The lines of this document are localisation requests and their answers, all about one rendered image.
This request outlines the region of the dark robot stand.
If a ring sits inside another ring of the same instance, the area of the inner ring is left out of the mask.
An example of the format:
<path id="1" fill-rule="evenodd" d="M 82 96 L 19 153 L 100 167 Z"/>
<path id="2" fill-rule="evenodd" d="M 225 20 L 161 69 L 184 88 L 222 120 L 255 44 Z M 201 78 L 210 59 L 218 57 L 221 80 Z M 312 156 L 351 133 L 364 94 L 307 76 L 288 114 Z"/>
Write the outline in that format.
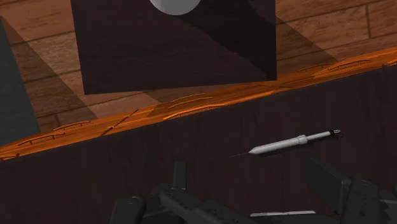
<path id="1" fill-rule="evenodd" d="M 70 0 L 86 94 L 273 81 L 275 0 Z"/>

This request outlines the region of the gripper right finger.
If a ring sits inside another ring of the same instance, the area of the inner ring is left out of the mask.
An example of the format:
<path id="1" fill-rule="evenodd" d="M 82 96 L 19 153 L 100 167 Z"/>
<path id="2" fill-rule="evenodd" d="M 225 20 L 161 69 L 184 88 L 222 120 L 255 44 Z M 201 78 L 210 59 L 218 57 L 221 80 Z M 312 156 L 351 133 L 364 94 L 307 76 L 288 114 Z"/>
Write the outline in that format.
<path id="1" fill-rule="evenodd" d="M 335 213 L 340 224 L 397 224 L 397 184 L 386 190 L 362 178 L 350 178 L 309 157 L 305 182 Z"/>

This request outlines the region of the silver pen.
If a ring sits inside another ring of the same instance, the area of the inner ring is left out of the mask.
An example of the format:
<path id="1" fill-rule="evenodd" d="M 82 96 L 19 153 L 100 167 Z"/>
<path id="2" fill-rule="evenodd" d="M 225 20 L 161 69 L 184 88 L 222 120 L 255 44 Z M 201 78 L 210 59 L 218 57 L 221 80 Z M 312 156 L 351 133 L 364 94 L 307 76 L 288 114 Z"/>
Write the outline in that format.
<path id="1" fill-rule="evenodd" d="M 261 146 L 256 146 L 246 153 L 233 155 L 233 156 L 230 156 L 230 158 L 245 155 L 245 154 L 261 155 L 261 154 L 273 153 L 275 151 L 284 150 L 286 148 L 305 145 L 305 144 L 308 144 L 308 143 L 311 143 L 314 141 L 318 141 L 318 140 L 321 140 L 321 139 L 324 139 L 327 137 L 335 137 L 335 136 L 338 136 L 341 132 L 342 132 L 341 130 L 336 129 L 336 130 L 327 130 L 325 132 L 320 132 L 320 133 L 309 135 L 309 136 L 299 135 L 297 137 L 293 137 L 290 139 L 285 139 L 285 140 L 277 141 L 274 143 L 268 143 L 268 144 L 264 144 Z"/>

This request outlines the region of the orange wooden chest of drawers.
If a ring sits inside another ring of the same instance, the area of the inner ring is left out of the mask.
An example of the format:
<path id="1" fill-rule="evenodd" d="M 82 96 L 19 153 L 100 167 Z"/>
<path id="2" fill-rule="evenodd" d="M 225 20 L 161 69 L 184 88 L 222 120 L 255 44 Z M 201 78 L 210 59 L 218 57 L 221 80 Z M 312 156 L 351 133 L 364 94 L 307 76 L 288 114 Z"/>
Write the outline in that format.
<path id="1" fill-rule="evenodd" d="M 336 129 L 335 137 L 230 158 Z M 397 47 L 2 147 L 0 224 L 105 224 L 117 197 L 148 195 L 171 179 L 178 159 L 189 191 L 240 211 L 322 208 L 304 184 L 308 154 L 382 186 L 397 182 Z"/>

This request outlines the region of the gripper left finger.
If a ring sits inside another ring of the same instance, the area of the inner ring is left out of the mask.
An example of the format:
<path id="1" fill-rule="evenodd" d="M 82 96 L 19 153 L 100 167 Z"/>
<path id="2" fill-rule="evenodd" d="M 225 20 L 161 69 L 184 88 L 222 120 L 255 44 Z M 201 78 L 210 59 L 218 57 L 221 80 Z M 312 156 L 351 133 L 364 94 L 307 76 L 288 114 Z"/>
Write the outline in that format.
<path id="1" fill-rule="evenodd" d="M 127 195 L 118 199 L 109 224 L 258 224 L 216 202 L 200 201 L 186 192 L 186 163 L 174 162 L 173 182 L 154 187 L 151 198 Z"/>

